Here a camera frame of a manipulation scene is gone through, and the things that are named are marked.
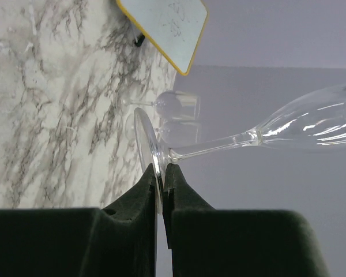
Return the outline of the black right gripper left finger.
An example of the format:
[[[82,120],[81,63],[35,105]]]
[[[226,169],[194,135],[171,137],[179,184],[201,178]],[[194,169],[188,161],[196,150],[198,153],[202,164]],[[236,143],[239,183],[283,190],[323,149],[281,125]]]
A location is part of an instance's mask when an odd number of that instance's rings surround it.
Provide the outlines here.
[[[105,208],[0,209],[0,276],[155,276],[155,175]]]

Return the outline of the clear wine glass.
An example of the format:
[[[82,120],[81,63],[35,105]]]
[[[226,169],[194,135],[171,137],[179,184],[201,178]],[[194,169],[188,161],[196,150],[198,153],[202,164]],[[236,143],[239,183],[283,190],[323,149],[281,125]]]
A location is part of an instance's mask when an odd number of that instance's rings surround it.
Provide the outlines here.
[[[159,116],[159,126],[153,130],[159,141],[174,147],[198,143],[201,137],[201,124],[190,115]]]
[[[124,96],[119,105],[123,110],[129,106],[152,107],[166,121],[194,121],[199,117],[201,100],[192,93],[169,90],[159,94],[154,101],[133,100]]]
[[[134,132],[141,168],[152,166],[156,179],[156,208],[163,211],[163,190],[170,163],[239,147],[331,151],[346,148],[346,84],[303,95],[274,112],[257,126],[233,136],[170,148],[159,142],[147,113],[134,110]]]

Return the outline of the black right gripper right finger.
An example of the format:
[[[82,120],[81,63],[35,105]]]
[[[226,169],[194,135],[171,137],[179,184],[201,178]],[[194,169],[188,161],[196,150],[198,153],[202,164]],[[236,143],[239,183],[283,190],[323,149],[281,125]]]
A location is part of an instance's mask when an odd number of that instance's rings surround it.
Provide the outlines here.
[[[163,218],[174,276],[329,276],[314,230],[282,209],[215,209],[167,167]]]

